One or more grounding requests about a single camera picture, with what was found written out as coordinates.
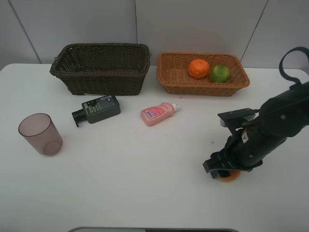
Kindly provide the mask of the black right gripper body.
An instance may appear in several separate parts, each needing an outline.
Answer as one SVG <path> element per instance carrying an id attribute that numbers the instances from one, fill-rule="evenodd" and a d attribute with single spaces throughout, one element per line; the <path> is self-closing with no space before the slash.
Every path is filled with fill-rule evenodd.
<path id="1" fill-rule="evenodd" d="M 243 126 L 228 137 L 223 151 L 238 171 L 251 171 L 263 164 L 263 158 L 287 140 L 269 133 L 259 124 Z"/>

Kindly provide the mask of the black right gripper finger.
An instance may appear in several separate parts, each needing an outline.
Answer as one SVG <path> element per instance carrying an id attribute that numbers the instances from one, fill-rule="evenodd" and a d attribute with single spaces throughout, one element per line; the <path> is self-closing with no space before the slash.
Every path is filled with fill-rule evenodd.
<path id="1" fill-rule="evenodd" d="M 203 167 L 213 179 L 228 177 L 229 171 L 236 171 L 229 163 L 224 151 L 212 153 L 210 158 L 204 161 Z"/>
<path id="2" fill-rule="evenodd" d="M 243 128 L 243 123 L 255 118 L 256 110 L 244 108 L 234 111 L 219 113 L 220 125 L 229 129 L 232 135 L 237 133 L 237 129 Z"/>

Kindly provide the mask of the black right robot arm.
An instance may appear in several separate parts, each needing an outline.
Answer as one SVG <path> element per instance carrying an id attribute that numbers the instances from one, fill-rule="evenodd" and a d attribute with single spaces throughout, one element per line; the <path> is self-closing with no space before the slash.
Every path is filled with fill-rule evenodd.
<path id="1" fill-rule="evenodd" d="M 218 117 L 231 136 L 222 150 L 203 163 L 205 171 L 214 179 L 230 177 L 233 171 L 250 172 L 309 124 L 309 85 L 293 85 L 260 109 L 244 108 Z"/>

